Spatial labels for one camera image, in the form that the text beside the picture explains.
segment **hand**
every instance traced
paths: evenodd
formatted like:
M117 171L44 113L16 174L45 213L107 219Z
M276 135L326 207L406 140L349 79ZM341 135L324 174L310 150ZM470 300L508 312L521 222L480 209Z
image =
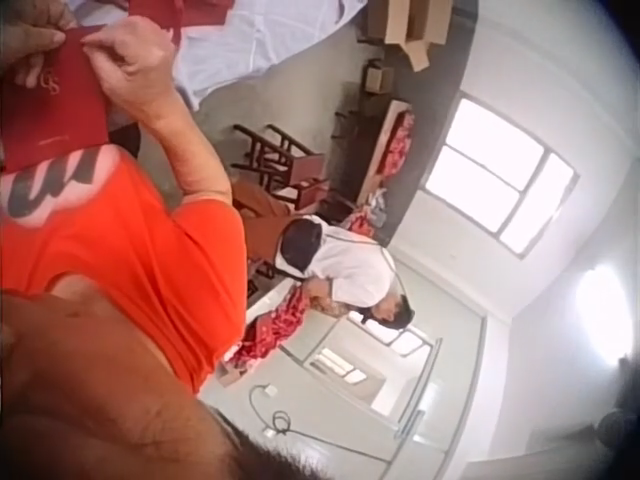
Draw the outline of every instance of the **hand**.
M175 47L151 20L128 17L82 42L105 94L145 127L182 104L173 85Z
M44 54L64 43L64 30L78 24L64 0L21 0L3 12L0 72L17 64L16 83L33 88L44 64Z
M309 298L331 300L331 280L311 277L305 280L302 289Z

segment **power outlet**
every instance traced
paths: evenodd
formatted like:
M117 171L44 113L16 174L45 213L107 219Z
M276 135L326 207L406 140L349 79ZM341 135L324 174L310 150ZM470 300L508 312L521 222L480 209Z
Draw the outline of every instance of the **power outlet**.
M278 389L276 388L275 385L267 385L264 388L264 393L267 397L273 398L278 394Z

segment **pile of red fabric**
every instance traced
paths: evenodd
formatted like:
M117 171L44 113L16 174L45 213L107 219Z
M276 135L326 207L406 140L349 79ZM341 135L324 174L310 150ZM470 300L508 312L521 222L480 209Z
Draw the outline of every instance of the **pile of red fabric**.
M309 306L310 301L302 288L292 287L275 310L260 315L249 325L240 348L229 363L235 368L246 369L252 361L266 358L302 325Z
M404 165L411 148L414 122L415 115L410 110L398 115L378 169L378 173L384 178L395 175Z
M344 223L343 227L353 233L362 235L368 238L373 238L375 229L369 223L369 215L365 208L358 209L349 215Z

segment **orange shirt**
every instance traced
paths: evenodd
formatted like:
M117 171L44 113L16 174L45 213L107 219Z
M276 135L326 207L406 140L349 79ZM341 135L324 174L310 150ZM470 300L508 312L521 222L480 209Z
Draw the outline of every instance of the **orange shirt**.
M3 289L93 280L193 392L242 336L246 247L233 207L201 200L169 213L113 145L5 174L0 200Z

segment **window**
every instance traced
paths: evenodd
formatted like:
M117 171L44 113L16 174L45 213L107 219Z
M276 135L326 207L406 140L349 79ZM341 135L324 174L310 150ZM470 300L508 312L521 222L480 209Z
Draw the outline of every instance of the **window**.
M363 317L358 312L349 312L348 318L352 322L360 324ZM411 355L427 345L424 335L413 327L400 331L385 328L377 322L367 322L364 328L378 341L403 357Z
M576 181L556 153L462 98L426 190L524 256Z
M312 365L316 368L326 367L349 385L357 385L367 379L367 374L357 369L337 353L323 348L314 359Z

